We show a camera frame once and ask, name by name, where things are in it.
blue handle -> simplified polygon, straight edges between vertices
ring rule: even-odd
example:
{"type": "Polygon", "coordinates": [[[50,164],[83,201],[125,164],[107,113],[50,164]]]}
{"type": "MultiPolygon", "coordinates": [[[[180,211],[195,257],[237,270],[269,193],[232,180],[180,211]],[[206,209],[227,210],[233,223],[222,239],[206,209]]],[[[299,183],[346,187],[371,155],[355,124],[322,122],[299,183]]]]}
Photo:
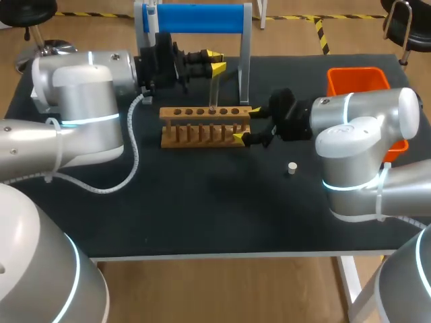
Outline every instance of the blue handle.
{"type": "MultiPolygon", "coordinates": [[[[159,31],[185,34],[242,34],[243,5],[191,5],[167,3],[157,6],[159,31]]],[[[142,6],[143,30],[148,32],[146,4],[142,6]]]]}

black stool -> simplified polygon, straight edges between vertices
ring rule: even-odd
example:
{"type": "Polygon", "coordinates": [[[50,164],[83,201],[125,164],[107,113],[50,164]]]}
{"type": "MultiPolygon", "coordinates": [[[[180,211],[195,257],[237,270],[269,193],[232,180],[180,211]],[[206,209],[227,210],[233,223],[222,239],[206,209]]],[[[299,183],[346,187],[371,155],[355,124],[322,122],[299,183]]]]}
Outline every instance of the black stool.
{"type": "Polygon", "coordinates": [[[424,0],[380,0],[389,13],[383,23],[384,39],[403,47],[399,63],[407,65],[410,51],[431,52],[431,5],[424,0]]]}
{"type": "Polygon", "coordinates": [[[38,25],[51,19],[57,11],[55,0],[0,0],[0,22],[11,27],[26,29],[24,39],[32,35],[35,45],[25,49],[15,62],[17,71],[22,73],[28,60],[46,55],[63,55],[76,52],[76,48],[64,40],[44,41],[38,25]]]}

orange plastic box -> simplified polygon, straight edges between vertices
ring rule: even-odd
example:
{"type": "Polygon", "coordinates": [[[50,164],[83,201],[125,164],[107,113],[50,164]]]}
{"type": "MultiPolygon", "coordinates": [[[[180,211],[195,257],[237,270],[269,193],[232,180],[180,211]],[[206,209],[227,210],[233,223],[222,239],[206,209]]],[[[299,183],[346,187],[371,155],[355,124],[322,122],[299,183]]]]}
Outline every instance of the orange plastic box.
{"type": "MultiPolygon", "coordinates": [[[[377,89],[390,89],[385,74],[377,67],[344,67],[328,70],[328,96],[340,96],[351,92],[366,92],[377,89]]],[[[400,153],[409,149],[407,140],[398,141],[384,158],[393,162],[400,153]]]]}

table surface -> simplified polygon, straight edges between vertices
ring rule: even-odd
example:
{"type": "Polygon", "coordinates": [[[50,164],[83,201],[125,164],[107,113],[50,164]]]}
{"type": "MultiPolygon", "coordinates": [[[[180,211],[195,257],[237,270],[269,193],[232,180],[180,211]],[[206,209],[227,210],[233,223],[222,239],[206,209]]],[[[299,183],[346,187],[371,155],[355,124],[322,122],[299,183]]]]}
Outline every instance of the table surface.
{"type": "MultiPolygon", "coordinates": [[[[231,70],[234,61],[228,59],[231,70]]],[[[392,87],[408,86],[393,55],[252,57],[250,103],[265,104],[273,90],[283,87],[290,87],[299,99],[324,96],[327,70],[349,66],[380,67],[392,87]]],[[[188,95],[179,88],[159,91],[152,106],[135,111],[141,164],[124,189],[97,195],[60,179],[52,184],[27,180],[15,187],[94,258],[372,253],[398,249],[418,232],[396,219],[345,223],[334,218],[312,141],[285,143],[274,139],[268,149],[160,149],[158,108],[205,106],[208,85],[194,81],[188,95]],[[294,176],[285,177],[288,162],[296,162],[298,170],[294,176]]],[[[27,71],[7,118],[43,120],[30,99],[31,90],[27,71]]],[[[233,78],[221,85],[219,105],[234,106],[237,102],[238,85],[233,78]]],[[[121,107],[123,124],[126,110],[126,106],[121,107]]],[[[262,120],[251,123],[253,131],[264,126],[262,120]]],[[[430,135],[430,125],[422,113],[418,135],[394,166],[430,158],[430,135]]],[[[120,158],[62,172],[108,188],[127,176],[132,162],[125,139],[125,153],[120,158]]]]}

test tube rack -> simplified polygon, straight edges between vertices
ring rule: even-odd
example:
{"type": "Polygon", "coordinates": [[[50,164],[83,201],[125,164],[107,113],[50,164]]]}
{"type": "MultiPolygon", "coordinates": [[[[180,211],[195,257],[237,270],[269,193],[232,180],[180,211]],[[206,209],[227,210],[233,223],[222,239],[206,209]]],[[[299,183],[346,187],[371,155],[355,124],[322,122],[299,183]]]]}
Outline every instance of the test tube rack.
{"type": "Polygon", "coordinates": [[[214,109],[161,108],[162,148],[244,147],[234,134],[250,132],[250,106],[221,106],[214,109]]]}

